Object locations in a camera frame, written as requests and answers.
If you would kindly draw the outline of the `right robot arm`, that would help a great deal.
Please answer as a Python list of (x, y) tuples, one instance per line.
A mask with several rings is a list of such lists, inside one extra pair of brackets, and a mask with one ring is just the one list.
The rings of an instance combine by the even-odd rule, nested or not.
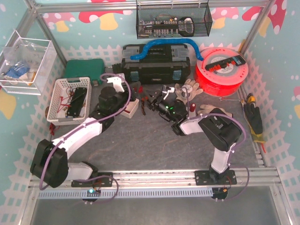
[(229, 173), (231, 155), (246, 140), (246, 131), (237, 120), (216, 107), (208, 113), (192, 117), (182, 100), (166, 102), (169, 93), (173, 92), (175, 88), (164, 85), (160, 92), (144, 89), (142, 93), (147, 107), (157, 111), (162, 119), (171, 122), (175, 134), (185, 136), (204, 133), (207, 136), (214, 146), (208, 177), (217, 184)]

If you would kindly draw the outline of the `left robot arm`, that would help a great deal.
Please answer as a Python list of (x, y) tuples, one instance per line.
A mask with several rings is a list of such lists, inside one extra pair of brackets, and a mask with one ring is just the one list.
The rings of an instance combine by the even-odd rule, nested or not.
[(109, 86), (101, 90), (97, 107), (83, 123), (59, 138), (43, 139), (37, 145), (30, 172), (40, 179), (40, 190), (57, 188), (66, 180), (86, 183), (102, 178), (93, 165), (68, 161), (85, 143), (106, 131), (132, 97), (131, 87), (121, 74), (105, 73), (100, 79)]

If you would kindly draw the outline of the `beige work glove front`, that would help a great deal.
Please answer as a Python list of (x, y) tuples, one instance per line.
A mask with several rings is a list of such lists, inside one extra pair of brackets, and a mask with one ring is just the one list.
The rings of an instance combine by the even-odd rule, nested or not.
[(200, 105), (200, 110), (197, 112), (197, 115), (212, 113), (213, 110), (217, 109), (218, 111), (223, 112), (227, 116), (233, 117), (233, 114), (230, 112), (226, 112), (225, 109), (216, 107), (214, 105), (202, 104)]

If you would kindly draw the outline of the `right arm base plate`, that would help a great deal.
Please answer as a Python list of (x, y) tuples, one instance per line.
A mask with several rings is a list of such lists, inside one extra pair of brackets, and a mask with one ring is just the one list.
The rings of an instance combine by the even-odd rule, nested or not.
[(214, 170), (194, 171), (195, 183), (197, 186), (205, 185), (236, 185), (237, 179), (234, 170), (225, 170), (219, 174)]

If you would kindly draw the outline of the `white spring tray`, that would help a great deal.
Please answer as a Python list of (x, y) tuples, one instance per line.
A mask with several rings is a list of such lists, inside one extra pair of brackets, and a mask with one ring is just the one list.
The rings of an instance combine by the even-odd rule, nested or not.
[(126, 109), (121, 113), (121, 115), (131, 119), (135, 114), (136, 110), (138, 109), (138, 106), (139, 99), (136, 99), (135, 101), (130, 101)]

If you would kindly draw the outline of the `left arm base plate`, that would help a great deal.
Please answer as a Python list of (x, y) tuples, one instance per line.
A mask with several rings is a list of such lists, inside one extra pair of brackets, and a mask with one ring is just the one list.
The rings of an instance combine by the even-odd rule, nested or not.
[(89, 177), (96, 178), (102, 176), (102, 178), (97, 178), (92, 181), (88, 182), (79, 182), (74, 180), (71, 182), (71, 187), (73, 188), (100, 188), (100, 187), (112, 187), (112, 172), (93, 172), (92, 175)]

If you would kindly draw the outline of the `white peg base plate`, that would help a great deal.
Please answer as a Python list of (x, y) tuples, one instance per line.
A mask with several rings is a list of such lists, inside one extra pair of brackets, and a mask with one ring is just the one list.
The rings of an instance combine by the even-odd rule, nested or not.
[(189, 119), (192, 119), (192, 118), (194, 118), (194, 117), (197, 117), (197, 116), (199, 116), (199, 115), (201, 115), (201, 113), (198, 113), (197, 111), (193, 111), (193, 112), (188, 112), (188, 118)]

